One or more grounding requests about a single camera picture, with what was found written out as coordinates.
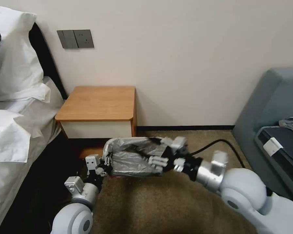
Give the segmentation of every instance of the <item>black cable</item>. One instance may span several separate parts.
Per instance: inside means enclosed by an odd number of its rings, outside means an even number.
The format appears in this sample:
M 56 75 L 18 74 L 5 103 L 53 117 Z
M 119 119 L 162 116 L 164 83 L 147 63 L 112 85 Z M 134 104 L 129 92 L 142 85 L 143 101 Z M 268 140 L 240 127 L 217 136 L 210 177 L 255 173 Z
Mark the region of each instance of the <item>black cable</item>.
M 236 151 L 236 149 L 233 147 L 233 145 L 229 141 L 224 140 L 224 139 L 218 139 L 216 141 L 213 141 L 212 143 L 209 143 L 207 146 L 204 146 L 202 149 L 199 149 L 193 153 L 190 153 L 190 156 L 201 153 L 202 151 L 206 150 L 207 148 L 211 147 L 213 144 L 216 144 L 217 142 L 225 142 L 227 145 L 229 145 L 230 148 L 232 149 L 232 151 L 234 152 L 235 156 L 237 156 L 237 159 L 240 162 L 241 167 L 245 168 L 244 163 L 242 162 L 242 159 L 241 159 L 240 155 L 238 154 L 238 152 Z

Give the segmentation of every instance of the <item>trash can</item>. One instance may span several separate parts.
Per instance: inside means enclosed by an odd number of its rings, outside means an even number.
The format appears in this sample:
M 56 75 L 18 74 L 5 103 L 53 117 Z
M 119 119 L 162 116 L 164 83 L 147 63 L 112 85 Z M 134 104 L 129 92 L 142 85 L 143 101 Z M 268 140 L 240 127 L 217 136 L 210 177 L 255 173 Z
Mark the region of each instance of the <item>trash can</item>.
M 162 170 L 148 164 L 147 156 L 160 157 L 165 148 L 147 137 L 112 138 L 106 142 L 102 158 L 109 158 L 113 176 L 160 176 Z M 137 153 L 137 149 L 146 157 Z

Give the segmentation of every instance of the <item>brown carpet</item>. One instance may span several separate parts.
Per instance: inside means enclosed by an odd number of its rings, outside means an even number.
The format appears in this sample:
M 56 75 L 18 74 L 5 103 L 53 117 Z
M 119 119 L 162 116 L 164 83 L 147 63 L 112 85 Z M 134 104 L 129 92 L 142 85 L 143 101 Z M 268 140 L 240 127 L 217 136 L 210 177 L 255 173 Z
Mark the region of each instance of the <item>brown carpet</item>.
M 139 135 L 185 136 L 190 152 L 223 138 L 243 156 L 230 131 L 160 131 Z M 200 156 L 210 161 L 214 150 L 228 153 L 228 168 L 241 167 L 231 149 L 222 142 Z M 243 161 L 249 167 L 244 156 Z M 187 175 L 170 171 L 163 177 L 106 178 L 91 233 L 243 234 L 256 231 L 241 215 L 225 206 L 219 196 L 190 181 Z

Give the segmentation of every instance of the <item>baseboard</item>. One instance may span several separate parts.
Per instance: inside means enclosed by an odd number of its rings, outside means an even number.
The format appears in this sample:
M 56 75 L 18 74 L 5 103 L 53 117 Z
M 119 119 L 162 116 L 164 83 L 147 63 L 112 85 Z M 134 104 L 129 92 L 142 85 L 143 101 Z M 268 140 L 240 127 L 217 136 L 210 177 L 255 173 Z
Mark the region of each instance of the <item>baseboard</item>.
M 138 131 L 232 130 L 234 125 L 137 126 Z

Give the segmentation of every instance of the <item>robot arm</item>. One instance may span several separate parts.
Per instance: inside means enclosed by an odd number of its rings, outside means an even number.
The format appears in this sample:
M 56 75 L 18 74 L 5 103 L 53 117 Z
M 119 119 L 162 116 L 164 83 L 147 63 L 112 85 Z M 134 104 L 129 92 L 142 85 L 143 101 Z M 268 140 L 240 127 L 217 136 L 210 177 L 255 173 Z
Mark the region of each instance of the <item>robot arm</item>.
M 251 170 L 234 168 L 226 171 L 227 154 L 216 151 L 211 162 L 193 158 L 185 149 L 186 140 L 161 142 L 171 149 L 170 159 L 150 157 L 149 163 L 174 168 L 187 174 L 211 192 L 221 196 L 231 209 L 242 214 L 260 234 L 293 234 L 293 201 L 280 197 L 262 182 Z
M 63 207 L 55 216 L 51 234 L 87 234 L 93 224 L 93 210 L 102 189 L 103 178 L 111 172 L 109 158 L 87 156 L 88 178 L 85 183 L 79 176 L 69 177 L 64 185 L 72 194 L 72 203 Z
M 150 156 L 149 164 L 161 167 L 163 172 L 174 170 L 187 174 L 192 181 L 221 196 L 231 209 L 241 213 L 260 234 L 293 234 L 293 202 L 266 188 L 259 176 L 245 168 L 226 171 L 227 154 L 216 151 L 211 162 L 188 152 L 184 137 L 150 138 L 156 144 L 166 145 L 161 157 Z M 86 157 L 89 176 L 85 183 L 80 177 L 69 177 L 65 186 L 72 194 L 72 204 L 56 215 L 52 234 L 86 234 L 93 223 L 93 209 L 102 188 L 102 181 L 112 170 L 110 157 Z

